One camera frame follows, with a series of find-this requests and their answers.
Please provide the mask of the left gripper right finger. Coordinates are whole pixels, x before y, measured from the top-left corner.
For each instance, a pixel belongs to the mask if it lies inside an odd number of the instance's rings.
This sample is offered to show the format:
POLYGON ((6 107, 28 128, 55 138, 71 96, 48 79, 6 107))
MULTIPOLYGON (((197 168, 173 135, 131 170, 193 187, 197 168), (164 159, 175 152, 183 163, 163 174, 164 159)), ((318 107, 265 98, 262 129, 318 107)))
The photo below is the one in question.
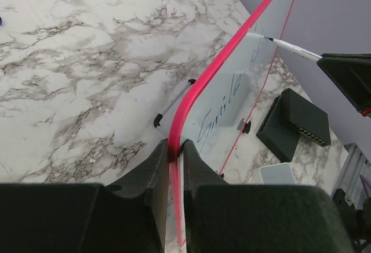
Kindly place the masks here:
POLYGON ((217 212, 220 203, 217 192, 228 183, 208 166, 192 140, 183 146, 184 214, 187 252, 216 252, 217 212))

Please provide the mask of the red-framed whiteboard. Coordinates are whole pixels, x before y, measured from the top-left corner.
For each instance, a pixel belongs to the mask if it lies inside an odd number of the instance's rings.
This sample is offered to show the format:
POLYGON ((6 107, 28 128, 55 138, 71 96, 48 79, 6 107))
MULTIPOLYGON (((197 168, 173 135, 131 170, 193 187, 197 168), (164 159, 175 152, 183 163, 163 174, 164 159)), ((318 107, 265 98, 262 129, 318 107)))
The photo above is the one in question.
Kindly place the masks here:
POLYGON ((177 244, 186 242, 185 142, 221 172, 267 82, 294 0, 263 0, 181 100, 169 131, 177 244))

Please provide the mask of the white whiteboard eraser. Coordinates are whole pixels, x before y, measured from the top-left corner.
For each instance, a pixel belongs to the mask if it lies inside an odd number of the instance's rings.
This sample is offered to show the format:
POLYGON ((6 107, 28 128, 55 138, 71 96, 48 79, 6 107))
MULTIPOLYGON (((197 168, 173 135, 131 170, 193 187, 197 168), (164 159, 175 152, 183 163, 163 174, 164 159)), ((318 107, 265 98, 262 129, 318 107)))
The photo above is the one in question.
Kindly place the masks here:
POLYGON ((296 181, 288 163, 268 165, 260 168, 261 181, 265 185, 295 185, 296 181))

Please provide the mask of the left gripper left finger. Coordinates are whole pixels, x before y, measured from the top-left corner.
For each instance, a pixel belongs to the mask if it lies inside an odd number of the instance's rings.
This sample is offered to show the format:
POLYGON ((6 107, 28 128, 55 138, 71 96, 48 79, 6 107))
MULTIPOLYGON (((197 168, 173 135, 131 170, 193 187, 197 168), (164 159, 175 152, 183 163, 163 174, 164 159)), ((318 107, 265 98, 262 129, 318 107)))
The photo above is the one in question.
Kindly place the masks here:
POLYGON ((109 206, 124 252, 164 252, 169 190, 168 140, 123 177, 106 186, 121 199, 109 206))

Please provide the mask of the blue whiteboard marker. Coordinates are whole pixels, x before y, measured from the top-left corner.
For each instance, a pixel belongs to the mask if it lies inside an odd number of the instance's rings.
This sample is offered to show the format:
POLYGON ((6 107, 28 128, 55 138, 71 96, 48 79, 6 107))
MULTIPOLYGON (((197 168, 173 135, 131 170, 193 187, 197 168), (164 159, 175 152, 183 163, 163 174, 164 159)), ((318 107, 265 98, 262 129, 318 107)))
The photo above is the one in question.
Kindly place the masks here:
POLYGON ((268 39, 271 42, 273 42, 274 44, 276 44, 278 47, 280 47, 280 48, 282 48, 284 50, 290 51, 293 54, 295 54, 297 56, 300 56, 300 57, 302 57, 304 59, 307 59, 307 60, 309 60, 311 62, 317 63, 319 60, 322 59, 322 56, 320 56, 318 54, 315 54, 313 52, 310 52, 309 50, 306 50, 306 49, 301 48, 299 46, 290 44, 290 43, 285 42, 283 40, 275 39, 275 38, 270 38, 270 37, 268 37, 268 39))

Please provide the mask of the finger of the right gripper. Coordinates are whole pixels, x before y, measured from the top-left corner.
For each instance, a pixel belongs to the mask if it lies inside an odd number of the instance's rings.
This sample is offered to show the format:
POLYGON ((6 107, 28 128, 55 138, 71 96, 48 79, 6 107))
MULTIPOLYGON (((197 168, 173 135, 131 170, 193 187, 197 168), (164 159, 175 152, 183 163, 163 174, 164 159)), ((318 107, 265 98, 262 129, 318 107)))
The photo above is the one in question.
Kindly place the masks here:
POLYGON ((357 112, 370 116, 370 54, 324 53, 319 68, 357 112))

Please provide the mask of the black whiteboard stand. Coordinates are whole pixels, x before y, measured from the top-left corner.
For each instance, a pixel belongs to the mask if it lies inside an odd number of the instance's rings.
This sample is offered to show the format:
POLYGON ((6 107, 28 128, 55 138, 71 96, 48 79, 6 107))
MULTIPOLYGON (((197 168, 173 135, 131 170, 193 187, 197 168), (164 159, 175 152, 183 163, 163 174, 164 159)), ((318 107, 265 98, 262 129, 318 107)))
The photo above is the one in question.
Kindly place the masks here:
MULTIPOLYGON (((206 101, 197 102, 194 106, 199 110, 202 106, 206 106, 204 115, 198 111, 193 115, 198 121, 193 124, 199 126, 199 135, 203 137, 204 134, 211 134, 212 131, 217 127, 228 127, 235 124, 235 119, 237 118, 237 110, 232 109, 231 105, 236 103, 241 103, 241 99, 236 99, 238 89, 241 85, 242 76, 240 74, 233 74, 230 76, 230 81, 228 83, 222 84, 218 80, 215 84, 218 88, 223 88, 225 94, 221 99, 216 95, 216 91, 209 91, 208 88, 205 89, 206 101)), ((195 79, 190 79, 187 85, 176 95, 176 97, 164 108, 164 110, 157 114, 153 124, 154 128, 159 130, 163 136, 168 137, 171 127, 171 123, 174 119, 175 112, 179 107, 182 99, 185 97, 188 90, 195 84, 195 79)))

